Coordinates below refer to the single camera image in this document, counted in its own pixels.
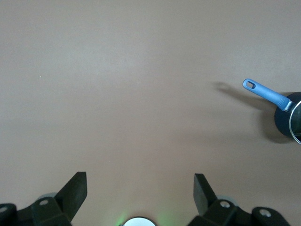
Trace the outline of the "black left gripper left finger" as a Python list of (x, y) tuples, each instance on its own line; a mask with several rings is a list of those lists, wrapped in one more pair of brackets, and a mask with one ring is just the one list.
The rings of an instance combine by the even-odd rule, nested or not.
[(77, 172), (54, 196), (43, 196), (24, 209), (0, 203), (0, 226), (72, 226), (86, 197), (87, 174)]

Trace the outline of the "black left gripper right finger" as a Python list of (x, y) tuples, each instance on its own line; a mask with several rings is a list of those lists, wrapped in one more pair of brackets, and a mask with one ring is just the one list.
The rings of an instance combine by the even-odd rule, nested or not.
[(216, 196), (204, 174), (194, 175), (193, 198), (198, 215), (188, 226), (288, 226), (276, 210), (255, 207), (251, 213)]

